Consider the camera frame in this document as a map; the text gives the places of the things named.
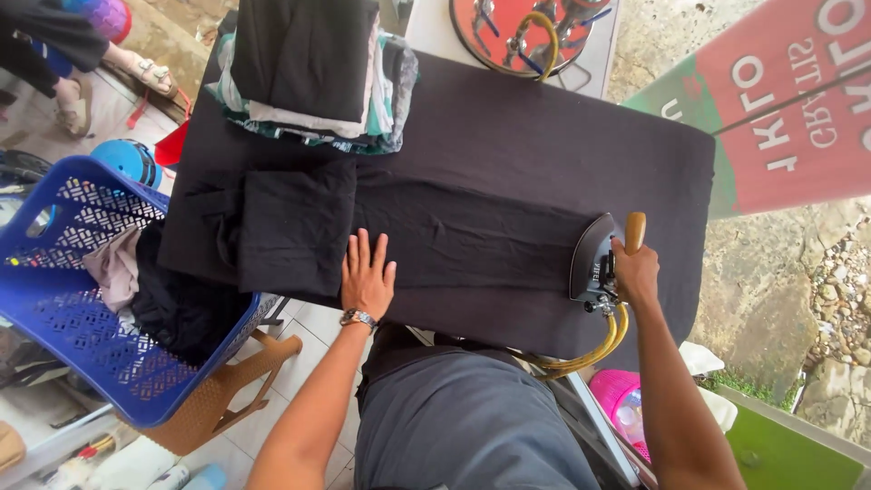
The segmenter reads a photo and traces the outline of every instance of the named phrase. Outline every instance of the wooden iron handle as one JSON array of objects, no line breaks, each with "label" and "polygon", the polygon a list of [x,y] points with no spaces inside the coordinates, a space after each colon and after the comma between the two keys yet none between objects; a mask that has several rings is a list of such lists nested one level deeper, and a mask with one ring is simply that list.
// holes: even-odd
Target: wooden iron handle
[{"label": "wooden iron handle", "polygon": [[624,248],[627,255],[635,255],[641,249],[645,240],[647,228],[647,216],[644,213],[629,213],[626,217],[626,244]]}]

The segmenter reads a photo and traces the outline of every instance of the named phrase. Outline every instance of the blue laundry basket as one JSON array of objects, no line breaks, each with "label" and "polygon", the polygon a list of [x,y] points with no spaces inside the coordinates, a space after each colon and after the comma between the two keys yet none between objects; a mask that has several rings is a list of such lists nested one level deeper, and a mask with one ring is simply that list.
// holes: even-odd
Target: blue laundry basket
[{"label": "blue laundry basket", "polygon": [[[136,427],[166,422],[215,368],[229,360],[277,303],[251,306],[199,369],[146,335],[125,333],[100,299],[82,255],[131,225],[162,218],[169,198],[91,157],[60,160],[0,231],[0,316],[67,363]],[[55,214],[45,224],[44,209]],[[31,226],[42,220],[42,227]]]}]

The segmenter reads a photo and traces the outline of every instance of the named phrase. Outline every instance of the pink cloth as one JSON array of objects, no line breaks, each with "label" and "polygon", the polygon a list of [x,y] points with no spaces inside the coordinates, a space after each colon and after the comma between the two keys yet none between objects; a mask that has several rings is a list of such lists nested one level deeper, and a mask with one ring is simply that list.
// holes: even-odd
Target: pink cloth
[{"label": "pink cloth", "polygon": [[139,228],[129,227],[82,257],[84,268],[100,285],[103,303],[113,313],[118,313],[139,292],[139,267],[136,265],[138,241]]}]

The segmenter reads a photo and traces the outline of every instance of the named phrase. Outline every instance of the white table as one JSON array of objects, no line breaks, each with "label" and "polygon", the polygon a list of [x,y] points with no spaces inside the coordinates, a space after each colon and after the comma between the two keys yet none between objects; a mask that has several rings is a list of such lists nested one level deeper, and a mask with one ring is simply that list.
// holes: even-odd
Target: white table
[{"label": "white table", "polygon": [[[575,62],[545,83],[597,99],[604,97],[617,45],[619,0],[611,0],[609,7],[613,11],[594,23],[587,45]],[[457,37],[450,21],[449,0],[415,0],[405,38],[418,51],[488,69]]]}]

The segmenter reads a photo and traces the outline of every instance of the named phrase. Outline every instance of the yellow hose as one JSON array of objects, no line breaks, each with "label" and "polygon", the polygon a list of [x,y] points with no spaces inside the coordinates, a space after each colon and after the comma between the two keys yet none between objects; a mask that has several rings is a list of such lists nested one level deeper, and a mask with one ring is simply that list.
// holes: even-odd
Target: yellow hose
[{"label": "yellow hose", "polygon": [[536,376],[536,378],[542,381],[561,378],[567,374],[571,374],[572,372],[601,361],[611,354],[614,349],[617,349],[617,346],[623,342],[623,338],[626,337],[626,331],[629,329],[629,312],[626,310],[626,306],[623,303],[617,303],[617,312],[620,315],[620,325],[617,325],[617,321],[614,319],[613,314],[606,315],[605,319],[608,322],[608,335],[596,349],[593,349],[592,352],[584,356],[569,361],[549,361],[522,352],[512,351],[511,354],[514,355],[514,357],[520,358],[540,368],[553,370],[553,372],[548,374]]},{"label": "yellow hose", "polygon": [[550,71],[552,71],[553,67],[557,64],[557,56],[559,56],[559,39],[557,38],[557,31],[553,28],[553,23],[541,12],[530,12],[526,14],[526,17],[520,21],[517,31],[528,30],[530,28],[530,22],[533,22],[538,27],[543,27],[550,36],[550,62],[548,62],[547,66],[544,68],[544,72],[541,76],[536,78],[539,82],[543,82],[550,76]]}]

